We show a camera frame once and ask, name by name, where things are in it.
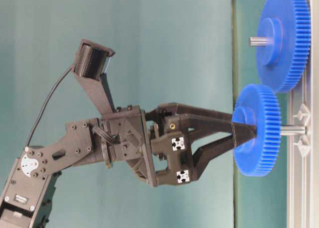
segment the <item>metal frame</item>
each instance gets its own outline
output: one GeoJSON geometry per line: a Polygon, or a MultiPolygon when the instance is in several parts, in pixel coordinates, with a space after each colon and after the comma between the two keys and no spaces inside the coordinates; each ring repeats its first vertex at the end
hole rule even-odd
{"type": "Polygon", "coordinates": [[[302,80],[289,94],[288,123],[306,125],[307,135],[288,138],[287,227],[319,227],[319,0],[311,8],[312,45],[302,80]]]}

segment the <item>robotic arm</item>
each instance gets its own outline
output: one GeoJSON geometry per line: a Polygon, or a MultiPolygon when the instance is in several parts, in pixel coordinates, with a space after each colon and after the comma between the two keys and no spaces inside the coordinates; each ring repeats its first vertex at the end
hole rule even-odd
{"type": "Polygon", "coordinates": [[[47,147],[26,146],[13,165],[0,197],[0,228],[44,228],[49,222],[55,182],[70,166],[126,161],[152,187],[184,185],[200,178],[210,160],[256,137],[256,126],[232,115],[177,103],[146,113],[139,106],[114,107],[104,72],[115,52],[82,40],[71,72],[101,118],[66,124],[66,134],[47,147]],[[147,127],[147,121],[153,125],[147,127]],[[232,134],[199,147],[194,141],[217,132],[232,134]],[[152,155],[167,160],[156,171],[152,155]]]}

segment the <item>teal wall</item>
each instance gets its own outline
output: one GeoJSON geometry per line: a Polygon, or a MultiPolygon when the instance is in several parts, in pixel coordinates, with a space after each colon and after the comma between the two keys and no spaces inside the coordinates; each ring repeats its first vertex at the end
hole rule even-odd
{"type": "MultiPolygon", "coordinates": [[[[260,84],[255,49],[248,38],[255,36],[265,0],[233,0],[234,98],[247,84],[260,84]]],[[[287,96],[278,95],[283,123],[287,121],[287,96]]],[[[265,177],[245,177],[235,169],[235,227],[286,227],[287,141],[282,139],[277,163],[265,177]]]]}
{"type": "MultiPolygon", "coordinates": [[[[117,106],[181,102],[232,111],[231,0],[0,0],[0,18],[0,184],[82,38],[117,52],[109,67],[117,106]]],[[[32,144],[51,144],[66,121],[96,116],[68,76],[32,144]]],[[[231,228],[232,153],[184,187],[152,189],[125,163],[70,168],[53,202],[49,228],[231,228]]]]}

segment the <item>blue gear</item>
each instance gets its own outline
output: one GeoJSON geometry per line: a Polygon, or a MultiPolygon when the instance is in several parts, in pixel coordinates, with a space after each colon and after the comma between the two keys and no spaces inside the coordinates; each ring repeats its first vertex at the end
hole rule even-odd
{"type": "Polygon", "coordinates": [[[233,122],[257,126],[257,136],[234,149],[235,162],[246,176],[265,176],[274,167],[281,136],[280,108],[266,85],[247,85],[237,99],[233,122]]]}
{"type": "Polygon", "coordinates": [[[256,48],[262,84],[286,93],[300,80],[307,64],[311,21],[306,0],[266,0],[257,36],[271,42],[256,48]]]}

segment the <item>bolt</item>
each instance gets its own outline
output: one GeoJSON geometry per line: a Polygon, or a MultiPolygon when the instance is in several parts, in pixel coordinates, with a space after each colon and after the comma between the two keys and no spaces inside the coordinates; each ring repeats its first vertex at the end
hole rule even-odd
{"type": "Polygon", "coordinates": [[[174,123],[171,123],[171,124],[169,125],[169,128],[170,128],[171,130],[174,130],[174,129],[176,128],[176,125],[175,125],[174,123]]]}

